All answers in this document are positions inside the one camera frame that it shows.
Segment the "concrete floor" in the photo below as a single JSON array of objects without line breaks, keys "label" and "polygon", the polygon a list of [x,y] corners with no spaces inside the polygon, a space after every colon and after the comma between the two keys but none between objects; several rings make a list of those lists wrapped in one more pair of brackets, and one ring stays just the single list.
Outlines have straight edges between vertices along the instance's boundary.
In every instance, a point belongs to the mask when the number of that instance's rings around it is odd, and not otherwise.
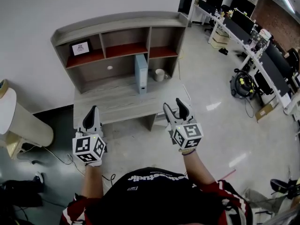
[{"label": "concrete floor", "polygon": [[[276,109],[264,121],[249,118],[243,100],[230,94],[229,81],[241,60],[233,50],[239,46],[231,41],[225,56],[208,43],[209,33],[193,25],[188,28],[180,59],[180,78],[191,98],[197,120],[202,124],[204,138],[197,152],[216,179],[235,170],[227,180],[242,193],[252,188],[270,197],[270,179],[287,180],[288,169],[294,178],[300,176],[299,141],[295,140],[297,124],[292,117]],[[53,127],[55,141],[49,149],[67,161],[72,154],[72,110],[41,117]],[[104,175],[116,179],[129,171],[154,166],[184,173],[182,157],[165,129],[166,122],[156,124],[153,131],[141,126],[139,120],[128,120],[105,126],[108,153],[103,157]],[[43,148],[19,154],[12,161],[5,149],[0,150],[0,181],[31,180],[35,171],[44,173],[44,199],[67,205],[80,193],[83,176],[74,165],[64,165]],[[78,168],[84,166],[76,161]],[[110,183],[105,181],[105,192]],[[62,208],[45,202],[44,207],[25,210],[36,225],[57,224]]]}]

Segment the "wooden shelf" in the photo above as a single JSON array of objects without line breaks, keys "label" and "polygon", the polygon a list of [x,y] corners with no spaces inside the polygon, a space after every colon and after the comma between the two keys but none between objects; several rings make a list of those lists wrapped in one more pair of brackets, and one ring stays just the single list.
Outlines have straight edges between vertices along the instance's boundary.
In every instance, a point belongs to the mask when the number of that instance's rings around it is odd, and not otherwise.
[{"label": "wooden shelf", "polygon": [[98,61],[104,59],[102,49],[96,49],[88,54],[81,54],[78,56],[71,56],[67,60],[66,68],[72,68],[82,64]]},{"label": "wooden shelf", "polygon": [[137,53],[147,53],[145,43],[131,43],[106,48],[106,57],[120,57]]},{"label": "wooden shelf", "polygon": [[150,48],[149,58],[176,57],[178,54],[170,47],[152,47]]}]

